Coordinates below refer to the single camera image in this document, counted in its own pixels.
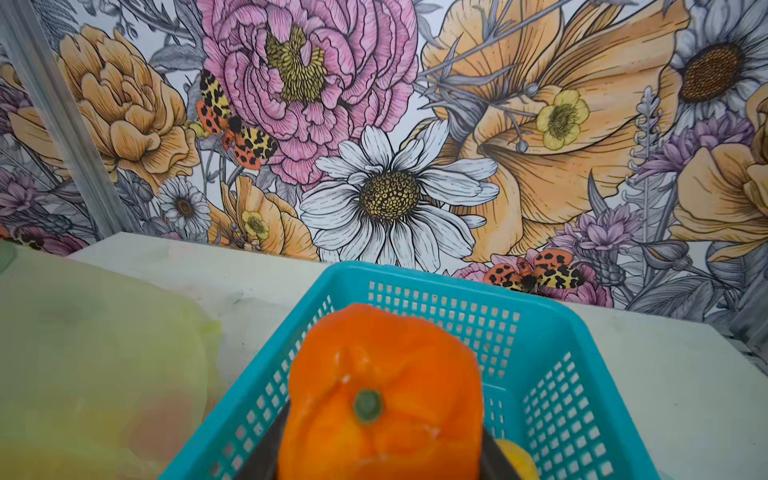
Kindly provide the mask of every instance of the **daisy yellow center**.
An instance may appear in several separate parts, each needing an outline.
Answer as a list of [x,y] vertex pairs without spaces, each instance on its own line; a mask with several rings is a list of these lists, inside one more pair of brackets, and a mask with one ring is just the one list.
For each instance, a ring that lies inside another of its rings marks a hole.
[[301,58],[301,48],[306,43],[304,30],[291,27],[290,37],[280,43],[271,33],[266,37],[266,60],[270,67],[277,68],[283,79],[283,100],[300,101],[305,104],[320,100],[326,77],[324,66],[326,53],[319,47],[312,47],[307,65]]
[[194,208],[184,198],[176,199],[176,210],[179,211],[179,214],[182,217],[187,217],[187,218],[194,217]]
[[419,204],[419,184],[411,175],[387,172],[362,186],[361,204],[371,218],[391,221],[413,212]]
[[258,212],[243,212],[243,227],[251,238],[266,240],[270,237],[270,226],[266,224]]
[[696,54],[685,66],[680,98],[688,102],[717,98],[739,80],[743,53],[738,45],[712,45]]
[[576,108],[573,105],[559,105],[552,111],[549,118],[549,131],[559,140],[571,131],[576,124]]

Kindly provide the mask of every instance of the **table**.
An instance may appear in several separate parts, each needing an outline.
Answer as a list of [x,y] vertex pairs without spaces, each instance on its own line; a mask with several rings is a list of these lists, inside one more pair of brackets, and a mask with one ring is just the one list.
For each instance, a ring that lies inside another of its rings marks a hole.
[[[195,300],[223,324],[227,384],[327,267],[130,233],[69,258]],[[589,327],[657,468],[674,480],[768,478],[768,379],[714,329],[565,305]]]

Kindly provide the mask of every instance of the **plastic bag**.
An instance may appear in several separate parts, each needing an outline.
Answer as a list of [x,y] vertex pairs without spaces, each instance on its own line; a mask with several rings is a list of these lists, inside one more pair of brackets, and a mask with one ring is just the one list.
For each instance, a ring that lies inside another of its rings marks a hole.
[[220,332],[180,296],[17,250],[0,272],[0,476],[156,478],[220,394]]

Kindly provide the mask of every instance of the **metal frame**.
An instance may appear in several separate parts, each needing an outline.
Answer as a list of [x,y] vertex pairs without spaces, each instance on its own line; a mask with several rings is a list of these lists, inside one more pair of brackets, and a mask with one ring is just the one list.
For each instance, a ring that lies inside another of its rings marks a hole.
[[88,206],[98,232],[105,238],[118,232],[142,233],[114,189],[61,76],[53,52],[29,0],[2,0],[0,37],[8,49],[32,104],[65,160],[72,180]]

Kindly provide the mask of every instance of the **yellow fruit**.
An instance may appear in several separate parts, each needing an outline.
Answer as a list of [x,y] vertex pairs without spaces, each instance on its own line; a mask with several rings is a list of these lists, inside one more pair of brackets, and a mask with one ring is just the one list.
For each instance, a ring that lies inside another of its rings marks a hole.
[[536,464],[528,452],[505,439],[497,439],[496,445],[504,453],[504,456],[507,457],[509,463],[515,467],[515,471],[522,480],[539,480]]

